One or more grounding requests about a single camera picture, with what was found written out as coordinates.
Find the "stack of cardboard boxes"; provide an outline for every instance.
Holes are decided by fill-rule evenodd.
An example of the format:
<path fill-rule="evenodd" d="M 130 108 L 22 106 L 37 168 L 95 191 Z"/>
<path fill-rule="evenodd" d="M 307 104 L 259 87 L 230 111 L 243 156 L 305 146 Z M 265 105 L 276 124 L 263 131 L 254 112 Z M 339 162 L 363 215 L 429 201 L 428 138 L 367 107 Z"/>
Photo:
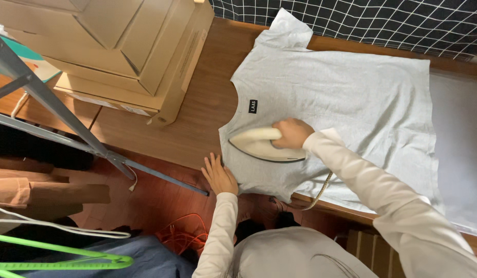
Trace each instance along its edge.
<path fill-rule="evenodd" d="M 0 24 L 70 96 L 174 122 L 214 17 L 208 0 L 0 0 Z"/>

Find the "black grid fabric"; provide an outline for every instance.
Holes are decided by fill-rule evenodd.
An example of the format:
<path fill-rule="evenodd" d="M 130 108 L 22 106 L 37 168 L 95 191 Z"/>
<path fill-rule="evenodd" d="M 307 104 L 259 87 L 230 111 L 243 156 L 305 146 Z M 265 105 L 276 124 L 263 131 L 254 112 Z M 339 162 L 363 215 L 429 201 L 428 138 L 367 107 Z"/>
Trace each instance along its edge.
<path fill-rule="evenodd" d="M 271 25 L 280 7 L 317 35 L 459 60 L 477 54 L 477 0 L 209 0 L 217 17 Z"/>

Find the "blue fabric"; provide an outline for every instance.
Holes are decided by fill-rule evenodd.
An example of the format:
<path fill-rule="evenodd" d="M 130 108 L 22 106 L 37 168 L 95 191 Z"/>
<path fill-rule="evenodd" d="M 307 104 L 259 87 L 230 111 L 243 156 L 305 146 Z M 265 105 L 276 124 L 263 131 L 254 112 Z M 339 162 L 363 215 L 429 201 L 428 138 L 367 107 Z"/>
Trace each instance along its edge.
<path fill-rule="evenodd" d="M 130 267 L 115 270 L 44 270 L 16 273 L 26 278 L 190 278 L 195 270 L 195 266 L 168 250 L 154 236 L 108 239 L 85 249 L 131 256 L 134 259 L 134 263 Z M 73 254 L 59 253 L 38 261 L 60 262 L 81 257 Z"/>

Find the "hand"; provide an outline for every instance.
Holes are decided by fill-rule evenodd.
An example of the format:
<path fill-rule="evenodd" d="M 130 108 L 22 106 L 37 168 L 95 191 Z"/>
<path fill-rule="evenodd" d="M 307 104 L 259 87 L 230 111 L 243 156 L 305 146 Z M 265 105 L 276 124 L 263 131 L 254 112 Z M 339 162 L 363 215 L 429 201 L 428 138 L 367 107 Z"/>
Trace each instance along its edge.
<path fill-rule="evenodd" d="M 211 163 L 207 157 L 204 158 L 204 163 L 206 163 L 206 168 L 201 168 L 202 174 L 208 180 L 212 190 L 216 195 L 222 192 L 229 192 L 235 195 L 238 194 L 238 183 L 235 180 L 235 177 L 231 173 L 228 167 L 221 166 L 221 156 L 218 154 L 214 158 L 214 154 L 211 153 Z"/>
<path fill-rule="evenodd" d="M 280 148 L 301 149 L 303 143 L 314 129 L 299 119 L 288 118 L 286 120 L 272 124 L 272 127 L 279 129 L 283 137 L 273 140 L 272 144 Z"/>

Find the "green hanger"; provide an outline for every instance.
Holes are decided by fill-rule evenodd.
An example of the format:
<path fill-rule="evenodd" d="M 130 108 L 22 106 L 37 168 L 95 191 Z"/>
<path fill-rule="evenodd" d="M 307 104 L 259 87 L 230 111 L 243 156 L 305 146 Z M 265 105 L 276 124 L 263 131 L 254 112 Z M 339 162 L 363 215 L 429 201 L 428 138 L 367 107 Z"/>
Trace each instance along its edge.
<path fill-rule="evenodd" d="M 130 266 L 134 260 L 129 256 L 121 256 L 97 251 L 65 247 L 56 244 L 43 243 L 22 238 L 0 235 L 0 241 L 37 247 L 42 249 L 60 251 L 65 253 L 87 256 L 88 258 L 57 263 L 0 263 L 0 276 L 5 278 L 23 278 L 23 276 L 10 272 L 10 270 L 99 270 L 120 269 Z M 92 260 L 106 259 L 110 263 L 86 263 Z"/>

